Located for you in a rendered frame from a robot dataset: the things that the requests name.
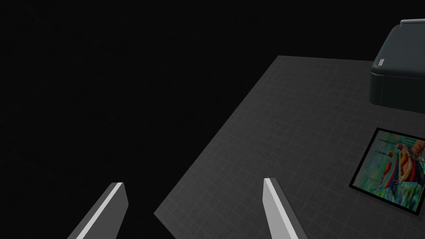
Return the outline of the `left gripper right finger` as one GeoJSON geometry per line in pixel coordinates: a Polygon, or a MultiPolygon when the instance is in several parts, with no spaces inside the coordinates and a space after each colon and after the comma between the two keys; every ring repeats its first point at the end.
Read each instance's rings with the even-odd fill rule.
{"type": "Polygon", "coordinates": [[[276,178],[264,178],[262,202],[272,239],[308,239],[276,178]]]}

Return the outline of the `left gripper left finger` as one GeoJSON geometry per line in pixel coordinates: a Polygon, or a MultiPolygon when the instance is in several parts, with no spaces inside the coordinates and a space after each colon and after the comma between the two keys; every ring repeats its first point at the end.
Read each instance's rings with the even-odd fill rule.
{"type": "Polygon", "coordinates": [[[128,206],[124,183],[111,183],[67,239],[116,239],[128,206]]]}

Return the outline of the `dark grey box appliance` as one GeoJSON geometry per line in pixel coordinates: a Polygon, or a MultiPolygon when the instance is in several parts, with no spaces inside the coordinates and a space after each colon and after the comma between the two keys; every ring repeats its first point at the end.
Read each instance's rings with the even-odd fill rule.
{"type": "Polygon", "coordinates": [[[369,102],[425,114],[425,19],[390,31],[371,66],[369,102]]]}

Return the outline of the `colourful framed wall picture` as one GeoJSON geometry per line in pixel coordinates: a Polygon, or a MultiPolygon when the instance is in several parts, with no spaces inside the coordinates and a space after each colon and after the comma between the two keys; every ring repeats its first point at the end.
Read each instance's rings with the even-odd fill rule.
{"type": "Polygon", "coordinates": [[[425,138],[376,128],[349,187],[418,216],[425,202],[425,138]]]}

